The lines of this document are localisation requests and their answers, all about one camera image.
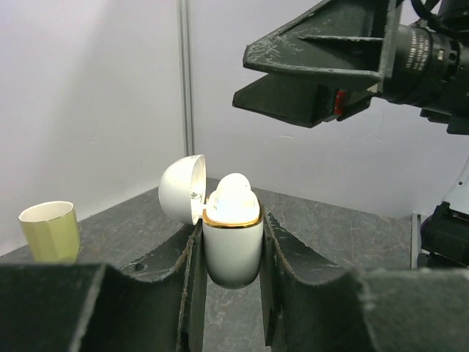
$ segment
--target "gold rim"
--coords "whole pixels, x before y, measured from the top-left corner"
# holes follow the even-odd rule
[[[212,221],[208,218],[207,216],[207,211],[204,209],[202,211],[202,219],[204,220],[204,223],[207,224],[210,227],[217,227],[217,228],[230,228],[230,229],[244,229],[246,227],[252,227],[259,225],[262,222],[262,219],[264,218],[264,208],[262,207],[262,204],[259,203],[259,217],[253,221],[250,222],[245,222],[242,224],[224,224],[222,222],[215,222]]]

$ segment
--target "glowing white object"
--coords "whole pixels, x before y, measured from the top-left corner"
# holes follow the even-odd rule
[[[252,283],[259,272],[263,218],[261,206],[242,174],[224,177],[204,204],[205,157],[173,163],[163,174],[158,196],[164,213],[185,224],[202,219],[207,270],[223,287]]]

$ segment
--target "paper cup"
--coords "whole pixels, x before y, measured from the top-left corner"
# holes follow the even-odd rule
[[[18,219],[37,262],[76,261],[80,235],[72,203],[38,204],[24,210]]]

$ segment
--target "white wall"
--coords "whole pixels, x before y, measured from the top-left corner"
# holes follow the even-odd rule
[[[196,152],[211,177],[243,172],[254,186],[387,216],[431,213],[469,155],[419,109],[375,99],[364,113],[311,130],[231,107],[261,74],[245,46],[313,7],[311,0],[191,3]],[[406,1],[402,23],[416,19]]]
[[[24,208],[82,219],[183,156],[178,38],[177,0],[0,2],[0,254]]]

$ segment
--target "open lid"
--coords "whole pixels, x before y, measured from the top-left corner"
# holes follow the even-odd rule
[[[175,221],[195,225],[202,217],[206,180],[203,155],[176,161],[163,173],[158,187],[163,212]]]

